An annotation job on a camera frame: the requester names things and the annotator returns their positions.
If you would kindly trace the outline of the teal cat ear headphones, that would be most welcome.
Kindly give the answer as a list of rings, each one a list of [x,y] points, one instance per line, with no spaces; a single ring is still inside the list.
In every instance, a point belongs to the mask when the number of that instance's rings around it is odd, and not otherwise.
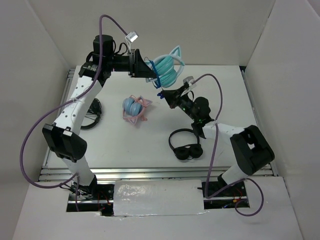
[[[171,87],[183,72],[181,47],[177,45],[169,54],[160,55],[154,60],[145,58],[145,63],[156,73],[156,78],[146,78],[156,89]]]

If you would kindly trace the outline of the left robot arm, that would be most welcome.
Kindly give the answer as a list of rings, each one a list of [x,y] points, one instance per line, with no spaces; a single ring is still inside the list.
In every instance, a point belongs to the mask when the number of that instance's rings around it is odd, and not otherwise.
[[[121,55],[115,52],[114,45],[115,41],[110,35],[95,37],[93,51],[87,55],[80,68],[70,100],[56,120],[42,128],[49,149],[76,175],[81,195],[89,200],[95,198],[99,190],[97,177],[85,158],[87,142],[79,134],[91,103],[112,72],[127,72],[133,78],[156,76],[144,62],[139,49],[132,49]]]

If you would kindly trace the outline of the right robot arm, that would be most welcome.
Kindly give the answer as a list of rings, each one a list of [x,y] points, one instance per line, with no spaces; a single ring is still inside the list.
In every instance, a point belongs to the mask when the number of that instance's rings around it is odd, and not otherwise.
[[[217,179],[219,193],[228,196],[235,190],[235,184],[272,162],[275,154],[257,126],[241,128],[217,123],[210,117],[209,101],[202,96],[192,100],[183,94],[184,90],[184,87],[162,90],[159,96],[166,100],[171,109],[179,107],[193,120],[188,131],[197,139],[217,141],[221,137],[232,146],[236,163]]]

